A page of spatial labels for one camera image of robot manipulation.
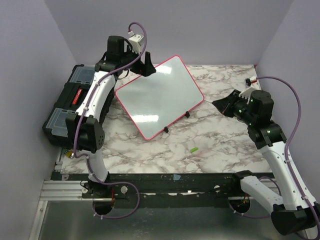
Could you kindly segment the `pink framed whiteboard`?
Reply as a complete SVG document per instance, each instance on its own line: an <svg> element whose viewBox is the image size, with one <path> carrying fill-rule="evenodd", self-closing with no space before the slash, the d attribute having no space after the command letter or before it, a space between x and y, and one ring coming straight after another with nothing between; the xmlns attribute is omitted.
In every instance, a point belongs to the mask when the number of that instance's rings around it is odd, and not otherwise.
<svg viewBox="0 0 320 240"><path fill-rule="evenodd" d="M138 76L115 96L145 140L151 140L204 102L205 96L182 61L174 55L148 77Z"/></svg>

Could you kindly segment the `green marker cap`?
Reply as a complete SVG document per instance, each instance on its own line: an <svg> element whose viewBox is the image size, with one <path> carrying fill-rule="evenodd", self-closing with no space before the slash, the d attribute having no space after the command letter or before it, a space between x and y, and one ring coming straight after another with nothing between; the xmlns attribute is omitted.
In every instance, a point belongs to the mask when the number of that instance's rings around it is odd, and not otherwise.
<svg viewBox="0 0 320 240"><path fill-rule="evenodd" d="M197 151L199 148L198 147L194 147L192 149L189 150L190 153L194 153L195 151Z"/></svg>

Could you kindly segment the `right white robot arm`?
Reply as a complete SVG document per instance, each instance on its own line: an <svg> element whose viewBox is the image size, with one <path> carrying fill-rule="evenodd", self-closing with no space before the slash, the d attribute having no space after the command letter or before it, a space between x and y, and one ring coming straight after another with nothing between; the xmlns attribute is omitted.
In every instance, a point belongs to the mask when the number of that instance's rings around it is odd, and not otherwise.
<svg viewBox="0 0 320 240"><path fill-rule="evenodd" d="M233 174L230 191L236 196L246 193L253 197L270 214L273 226L283 236L318 227L320 205L294 165L282 128L271 119L271 95L254 90L245 98L234 90L212 104L222 115L236 117L247 125L249 138L270 166L280 193L266 187L248 170Z"/></svg>

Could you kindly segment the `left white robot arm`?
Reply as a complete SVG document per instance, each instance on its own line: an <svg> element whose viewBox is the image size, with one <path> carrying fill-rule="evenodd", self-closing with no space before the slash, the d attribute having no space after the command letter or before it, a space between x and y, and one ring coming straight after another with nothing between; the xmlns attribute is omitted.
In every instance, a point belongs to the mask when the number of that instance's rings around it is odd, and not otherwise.
<svg viewBox="0 0 320 240"><path fill-rule="evenodd" d="M105 140L103 122L115 96L115 85L123 71L148 77L156 73L151 54L145 51L147 37L129 33L129 38L112 35L108 37L106 52L94 66L92 83L82 103L65 119L68 138L72 142L75 158L84 157L88 179L96 182L93 191L101 198L107 197L111 185L106 182L101 148Z"/></svg>

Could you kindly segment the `black toolbox with clear lids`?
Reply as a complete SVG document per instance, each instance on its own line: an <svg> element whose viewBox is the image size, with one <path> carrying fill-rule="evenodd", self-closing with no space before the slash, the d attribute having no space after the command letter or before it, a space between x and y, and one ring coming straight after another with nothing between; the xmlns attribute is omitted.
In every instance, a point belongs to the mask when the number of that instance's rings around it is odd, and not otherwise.
<svg viewBox="0 0 320 240"><path fill-rule="evenodd" d="M116 80L108 76L90 97L98 80L106 74L92 66L75 65L54 103L42 130L58 147L95 153L105 140L103 122L115 96Z"/></svg>

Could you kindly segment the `blue tape piece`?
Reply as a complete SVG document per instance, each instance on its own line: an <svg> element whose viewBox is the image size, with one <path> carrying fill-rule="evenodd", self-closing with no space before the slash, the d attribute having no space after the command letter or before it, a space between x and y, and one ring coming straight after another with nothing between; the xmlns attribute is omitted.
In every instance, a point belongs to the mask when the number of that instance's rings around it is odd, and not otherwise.
<svg viewBox="0 0 320 240"><path fill-rule="evenodd" d="M173 174L173 180L174 181L179 181L180 179L181 179L181 175L179 175L179 174Z"/></svg>

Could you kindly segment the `small yellow metal part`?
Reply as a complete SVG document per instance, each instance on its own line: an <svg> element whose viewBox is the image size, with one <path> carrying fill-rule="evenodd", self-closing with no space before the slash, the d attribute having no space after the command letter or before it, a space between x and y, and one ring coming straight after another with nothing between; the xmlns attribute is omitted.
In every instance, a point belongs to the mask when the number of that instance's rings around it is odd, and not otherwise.
<svg viewBox="0 0 320 240"><path fill-rule="evenodd" d="M72 158L74 157L74 152L73 152L73 150L71 150L71 149L66 149L66 150L63 152L63 154L64 154L67 158L69 158L69 159L72 159Z"/></svg>

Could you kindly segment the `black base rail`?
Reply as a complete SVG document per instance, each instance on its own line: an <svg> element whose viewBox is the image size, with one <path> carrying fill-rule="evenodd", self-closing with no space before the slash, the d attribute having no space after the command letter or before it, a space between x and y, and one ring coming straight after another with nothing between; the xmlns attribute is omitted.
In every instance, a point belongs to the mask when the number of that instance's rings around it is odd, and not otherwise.
<svg viewBox="0 0 320 240"><path fill-rule="evenodd" d="M249 197L236 173L111 173L107 185L91 182L87 174L54 172L50 181L80 181L82 200L98 212L139 208L227 208L233 201L247 208Z"/></svg>

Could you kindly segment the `aluminium extrusion rail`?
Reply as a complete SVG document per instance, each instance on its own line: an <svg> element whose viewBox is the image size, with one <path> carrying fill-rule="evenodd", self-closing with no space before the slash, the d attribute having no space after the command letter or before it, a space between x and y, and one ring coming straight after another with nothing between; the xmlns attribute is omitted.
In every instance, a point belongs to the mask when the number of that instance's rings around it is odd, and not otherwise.
<svg viewBox="0 0 320 240"><path fill-rule="evenodd" d="M46 180L40 191L40 201L80 201L82 200L80 181Z"/></svg>

